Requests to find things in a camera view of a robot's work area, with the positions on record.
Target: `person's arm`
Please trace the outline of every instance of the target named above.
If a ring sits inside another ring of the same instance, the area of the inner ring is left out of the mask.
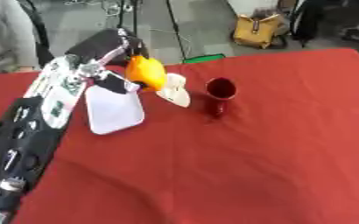
[[[32,70],[38,64],[32,21],[17,0],[1,0],[0,5],[4,21],[14,38],[13,51],[19,70]]]

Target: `white paper plate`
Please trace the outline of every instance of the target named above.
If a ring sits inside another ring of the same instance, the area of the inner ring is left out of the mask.
[[[137,93],[116,94],[92,86],[86,91],[89,127],[97,135],[107,135],[139,125],[144,110]]]

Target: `gray floor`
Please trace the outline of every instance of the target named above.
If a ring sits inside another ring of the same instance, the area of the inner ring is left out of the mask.
[[[97,31],[116,27],[118,23],[118,18],[107,16],[100,4],[64,5],[66,1],[36,1],[49,32],[51,50],[56,56],[62,55],[69,47]],[[302,50],[295,41],[290,41],[289,47],[285,50],[258,50],[232,43],[229,34],[235,27],[236,15],[225,0],[172,0],[172,7],[184,38],[187,57],[213,53],[224,53],[230,57]],[[131,27],[131,14],[125,16],[125,25]],[[153,57],[167,65],[181,62],[179,44],[172,33],[165,0],[144,0],[139,10],[138,32]],[[338,38],[317,38],[307,46],[307,49],[339,46],[356,47]]]

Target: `pole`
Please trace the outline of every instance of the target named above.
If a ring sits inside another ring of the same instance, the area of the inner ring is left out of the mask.
[[[137,3],[138,0],[132,0],[133,2],[133,33],[137,37]]]
[[[119,19],[119,22],[118,22],[118,26],[117,28],[123,28],[123,7],[125,6],[125,0],[121,0],[121,3],[120,3],[120,19]]]
[[[182,53],[182,59],[186,60],[187,56],[185,54],[184,46],[182,44],[182,40],[180,37],[180,28],[179,28],[177,22],[175,21],[174,13],[172,12],[172,4],[170,3],[170,0],[166,0],[166,4],[167,4],[167,9],[169,10],[170,18],[172,20],[172,28],[175,31],[175,35],[177,36],[177,40],[179,43],[179,49],[181,50],[181,53]]]

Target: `orange toy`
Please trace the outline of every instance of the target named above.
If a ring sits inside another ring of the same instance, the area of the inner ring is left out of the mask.
[[[167,74],[162,63],[144,56],[133,56],[125,70],[126,79],[136,83],[143,83],[146,91],[159,91],[167,81]]]

